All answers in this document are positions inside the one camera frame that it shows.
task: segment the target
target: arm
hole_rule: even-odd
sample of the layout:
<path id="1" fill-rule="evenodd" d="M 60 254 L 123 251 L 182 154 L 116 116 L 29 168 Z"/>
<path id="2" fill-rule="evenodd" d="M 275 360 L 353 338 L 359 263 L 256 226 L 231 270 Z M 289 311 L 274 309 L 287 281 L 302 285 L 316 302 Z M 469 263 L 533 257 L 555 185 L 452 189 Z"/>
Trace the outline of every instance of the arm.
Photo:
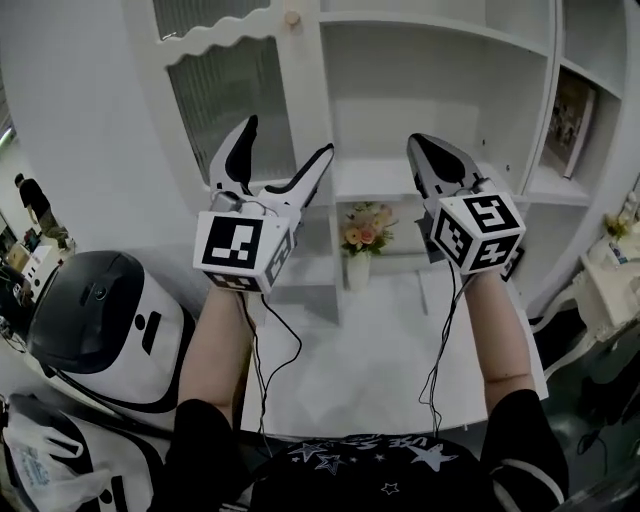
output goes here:
<path id="1" fill-rule="evenodd" d="M 489 413 L 520 389 L 535 390 L 529 347 L 498 272 L 483 272 L 466 292 Z"/>
<path id="2" fill-rule="evenodd" d="M 251 339 L 240 296 L 212 286 L 182 366 L 178 403 L 202 400 L 231 424 Z"/>
<path id="3" fill-rule="evenodd" d="M 29 212 L 29 217 L 31 217 L 31 222 L 33 222 L 34 224 L 37 224 L 38 221 L 36 220 L 35 215 L 33 214 L 33 209 L 31 208 L 31 205 L 27 205 L 27 211 Z"/>

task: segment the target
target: flower vase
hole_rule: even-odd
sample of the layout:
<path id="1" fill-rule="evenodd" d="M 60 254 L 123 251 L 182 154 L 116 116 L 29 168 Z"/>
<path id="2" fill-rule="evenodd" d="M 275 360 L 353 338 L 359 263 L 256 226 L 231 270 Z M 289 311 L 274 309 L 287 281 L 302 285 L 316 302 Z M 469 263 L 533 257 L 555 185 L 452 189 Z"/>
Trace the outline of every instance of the flower vase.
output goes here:
<path id="1" fill-rule="evenodd" d="M 367 287 L 370 266 L 371 254 L 368 252 L 359 252 L 347 259 L 347 280 L 350 290 L 357 292 Z"/>

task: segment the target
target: wavy trim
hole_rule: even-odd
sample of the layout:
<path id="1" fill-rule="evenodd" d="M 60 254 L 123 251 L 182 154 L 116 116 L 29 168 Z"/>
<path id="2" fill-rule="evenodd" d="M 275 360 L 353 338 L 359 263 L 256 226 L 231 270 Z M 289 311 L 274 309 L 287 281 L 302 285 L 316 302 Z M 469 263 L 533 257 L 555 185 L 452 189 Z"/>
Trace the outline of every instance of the wavy trim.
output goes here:
<path id="1" fill-rule="evenodd" d="M 276 9 L 271 5 L 255 9 L 244 18 L 227 16 L 212 27 L 193 27 L 184 37 L 170 37 L 158 42 L 162 63 L 165 67 L 172 66 L 186 55 L 202 55 L 212 46 L 233 46 L 243 37 L 265 39 L 275 36 L 275 18 Z"/>

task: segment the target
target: white bag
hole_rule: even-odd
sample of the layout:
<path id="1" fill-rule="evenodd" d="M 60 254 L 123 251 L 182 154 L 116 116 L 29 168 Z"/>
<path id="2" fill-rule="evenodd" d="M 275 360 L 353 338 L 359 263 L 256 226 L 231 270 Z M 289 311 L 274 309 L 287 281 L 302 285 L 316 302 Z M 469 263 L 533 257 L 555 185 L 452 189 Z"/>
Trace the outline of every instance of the white bag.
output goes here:
<path id="1" fill-rule="evenodd" d="M 84 447 L 22 414 L 9 413 L 3 436 L 18 477 L 40 512 L 75 512 L 83 503 L 100 496 L 111 480 L 108 469 L 76 475 L 66 464 L 54 460 L 52 456 L 76 459 Z"/>

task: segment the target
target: star print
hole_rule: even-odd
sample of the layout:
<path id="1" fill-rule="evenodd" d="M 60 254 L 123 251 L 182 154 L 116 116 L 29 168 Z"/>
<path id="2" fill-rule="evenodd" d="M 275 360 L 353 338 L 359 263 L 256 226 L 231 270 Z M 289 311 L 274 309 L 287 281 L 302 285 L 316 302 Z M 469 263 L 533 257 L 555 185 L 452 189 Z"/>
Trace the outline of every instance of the star print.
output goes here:
<path id="1" fill-rule="evenodd" d="M 302 448 L 298 448 L 297 450 L 289 452 L 289 455 L 293 455 L 294 453 L 301 453 L 304 459 L 304 462 L 306 463 L 313 456 L 314 453 L 326 452 L 326 451 L 327 450 L 325 450 L 324 448 L 320 448 L 318 445 L 302 443 Z"/>
<path id="2" fill-rule="evenodd" d="M 338 465 L 345 464 L 340 460 L 340 455 L 318 455 L 318 458 L 322 461 L 320 465 L 316 466 L 316 469 L 328 469 L 329 473 L 336 476 L 338 472 Z"/>
<path id="3" fill-rule="evenodd" d="M 398 484 L 384 484 L 384 487 L 380 490 L 386 492 L 387 496 L 391 496 L 394 492 L 400 492 Z"/>
<path id="4" fill-rule="evenodd" d="M 436 473 L 440 472 L 441 463 L 458 458 L 457 455 L 442 455 L 441 444 L 432 446 L 428 450 L 416 448 L 415 446 L 409 446 L 409 449 L 417 455 L 417 457 L 411 461 L 412 464 L 414 462 L 426 462 Z"/>

